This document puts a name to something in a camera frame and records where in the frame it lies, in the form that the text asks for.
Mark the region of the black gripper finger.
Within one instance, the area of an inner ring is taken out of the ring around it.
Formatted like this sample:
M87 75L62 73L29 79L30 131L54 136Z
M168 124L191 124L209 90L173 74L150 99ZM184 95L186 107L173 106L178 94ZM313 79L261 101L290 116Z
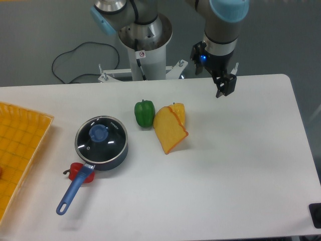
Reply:
M224 96L228 96L229 94L233 93L236 86L237 77L236 75L224 74L223 76L223 90L221 91Z
M221 87L221 85L224 86L224 81L221 76L217 77L216 75L212 75L212 79L217 88L216 98L219 98L220 96L223 95L221 91L221 88L223 87Z

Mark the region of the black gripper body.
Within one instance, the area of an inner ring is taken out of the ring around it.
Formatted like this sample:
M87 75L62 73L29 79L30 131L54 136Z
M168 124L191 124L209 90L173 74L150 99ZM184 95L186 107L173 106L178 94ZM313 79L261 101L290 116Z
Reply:
M235 41L230 43L215 43L211 40L203 40L206 44L205 54L207 60L205 69L213 78L219 78L227 71L227 66L235 49Z

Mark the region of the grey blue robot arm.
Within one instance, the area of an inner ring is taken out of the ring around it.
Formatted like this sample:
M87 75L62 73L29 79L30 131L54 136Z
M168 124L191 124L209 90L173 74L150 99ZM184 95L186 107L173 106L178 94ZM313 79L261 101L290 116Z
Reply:
M206 69L217 87L217 97L234 92L236 75L228 73L249 1L187 1L205 19L203 40L192 46L195 74ZM96 1L90 9L99 28L117 34L127 48L134 81L166 78L166 46L173 35L169 19L157 1Z

